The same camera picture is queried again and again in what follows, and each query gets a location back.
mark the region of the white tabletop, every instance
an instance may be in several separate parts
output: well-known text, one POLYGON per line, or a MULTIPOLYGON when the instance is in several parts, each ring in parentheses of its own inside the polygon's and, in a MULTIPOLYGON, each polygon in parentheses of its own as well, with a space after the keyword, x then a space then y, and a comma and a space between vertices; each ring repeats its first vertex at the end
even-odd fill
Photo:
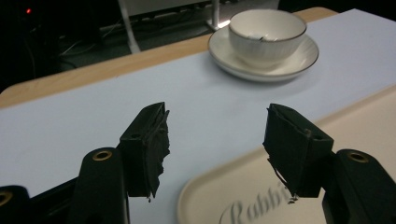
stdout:
POLYGON ((31 196, 78 175, 82 158, 115 147, 146 105, 165 102, 171 154, 157 198, 130 199, 132 223, 177 223, 187 181, 261 145, 266 107, 323 118, 396 84, 396 23, 350 10, 308 23, 318 61, 300 77, 253 83, 219 69, 208 52, 0 110, 0 186, 31 196))

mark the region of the bowl rim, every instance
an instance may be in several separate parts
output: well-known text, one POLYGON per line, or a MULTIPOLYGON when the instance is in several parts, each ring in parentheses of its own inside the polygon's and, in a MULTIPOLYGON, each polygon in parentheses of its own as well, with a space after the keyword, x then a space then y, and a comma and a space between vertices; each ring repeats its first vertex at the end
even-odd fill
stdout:
POLYGON ((232 15, 231 18, 230 18, 230 24, 228 25, 228 28, 230 29, 230 31, 232 33, 234 33, 235 35, 240 36, 240 37, 242 37, 242 38, 244 38, 246 40, 250 40, 250 41, 254 41, 254 42, 262 42, 262 43, 275 43, 275 42, 277 43, 277 42, 289 41, 289 40, 292 40, 292 39, 298 38, 299 36, 304 35, 305 32, 306 32, 306 29, 307 29, 307 23, 301 17, 299 17, 299 16, 297 16, 297 15, 295 15, 293 13, 290 13, 288 11, 279 10, 279 9, 272 9, 272 8, 255 8, 255 9, 249 9, 249 10, 245 10, 245 11, 242 11, 242 12, 238 12, 238 13, 232 15), (239 15, 241 13, 245 13, 245 12, 249 12, 249 11, 273 11, 273 12, 276 12, 276 13, 288 14, 288 15, 296 18, 297 20, 301 21, 303 23, 303 25, 304 25, 304 29, 299 34, 297 34, 295 36, 292 36, 292 37, 289 37, 289 38, 270 39, 270 40, 267 40, 267 39, 264 39, 264 38, 260 38, 260 39, 249 38, 246 35, 239 34, 239 32, 235 31, 235 29, 233 29, 233 26, 232 26, 233 17, 235 17, 236 15, 239 15))

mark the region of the table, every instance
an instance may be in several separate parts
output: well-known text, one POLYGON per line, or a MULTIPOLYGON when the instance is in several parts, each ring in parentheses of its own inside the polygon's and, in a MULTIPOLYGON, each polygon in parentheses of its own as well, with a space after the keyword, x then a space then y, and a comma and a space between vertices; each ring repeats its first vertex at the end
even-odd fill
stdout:
MULTIPOLYGON (((262 143, 269 103, 318 120, 396 84, 396 46, 384 44, 394 42, 396 24, 358 10, 333 15, 308 23, 318 61, 288 82, 229 76, 211 60, 207 38, 200 37, 11 87, 1 96, 9 101, 0 109, 0 182, 23 185, 32 196, 59 185, 78 174, 86 153, 114 147, 143 106, 165 101, 171 155, 157 198, 151 203, 132 198, 130 208, 133 223, 176 223, 177 198, 190 179, 262 143)), ((387 104, 379 108, 389 112, 387 104)), ((377 118, 367 120, 371 127, 377 118)), ((381 136, 396 139, 394 132, 381 136)), ((375 154, 382 161, 394 152, 386 147, 375 154)), ((387 169, 394 168, 391 156, 385 161, 387 169)), ((309 223, 299 219, 308 217, 305 213, 297 212, 293 221, 309 223)))
MULTIPOLYGON (((295 14, 305 21, 316 21, 337 14, 323 7, 313 7, 295 14)), ((175 44, 127 55, 107 62, 89 65, 49 77, 16 84, 0 94, 0 108, 17 105, 40 97, 72 90, 94 82, 122 76, 150 66, 170 62, 207 50, 210 35, 203 35, 175 44)))

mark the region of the bowl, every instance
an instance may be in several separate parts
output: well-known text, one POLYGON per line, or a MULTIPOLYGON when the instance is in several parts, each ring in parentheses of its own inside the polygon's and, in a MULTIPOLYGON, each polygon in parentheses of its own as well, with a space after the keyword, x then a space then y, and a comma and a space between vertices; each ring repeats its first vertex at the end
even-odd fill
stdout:
POLYGON ((254 67, 277 65, 301 44, 306 22, 276 9, 251 9, 231 17, 229 39, 235 55, 254 67))

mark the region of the saucer rim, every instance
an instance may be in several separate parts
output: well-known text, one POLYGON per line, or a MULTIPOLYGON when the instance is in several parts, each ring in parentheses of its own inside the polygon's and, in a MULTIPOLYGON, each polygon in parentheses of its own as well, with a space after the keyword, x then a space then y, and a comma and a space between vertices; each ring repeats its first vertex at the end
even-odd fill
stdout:
POLYGON ((293 72, 289 72, 289 73, 280 73, 280 74, 271 74, 270 75, 270 74, 266 74, 265 72, 257 73, 257 72, 254 72, 254 71, 249 71, 247 69, 235 68, 232 64, 226 63, 226 61, 224 61, 223 59, 220 59, 216 55, 216 53, 214 53, 214 50, 212 48, 210 48, 210 43, 219 34, 218 32, 224 32, 224 33, 226 33, 226 35, 228 35, 228 33, 229 33, 228 28, 229 27, 226 26, 226 27, 223 27, 223 28, 217 30, 215 33, 213 33, 209 37, 209 41, 207 42, 207 46, 208 46, 208 49, 209 49, 209 53, 210 53, 211 57, 214 59, 215 63, 217 65, 219 65, 222 69, 226 70, 227 72, 229 72, 232 75, 235 75, 237 77, 241 77, 241 78, 249 79, 249 80, 253 80, 253 81, 262 81, 262 82, 272 82, 272 81, 287 80, 287 79, 291 79, 291 78, 299 76, 303 71, 305 71, 308 68, 310 68, 318 60, 318 56, 319 56, 318 44, 309 35, 304 34, 303 35, 304 38, 308 38, 309 40, 312 41, 312 43, 313 43, 313 45, 315 47, 315 51, 316 51, 317 55, 316 55, 315 60, 313 60, 311 64, 307 65, 303 69, 297 69, 297 70, 295 70, 293 72))

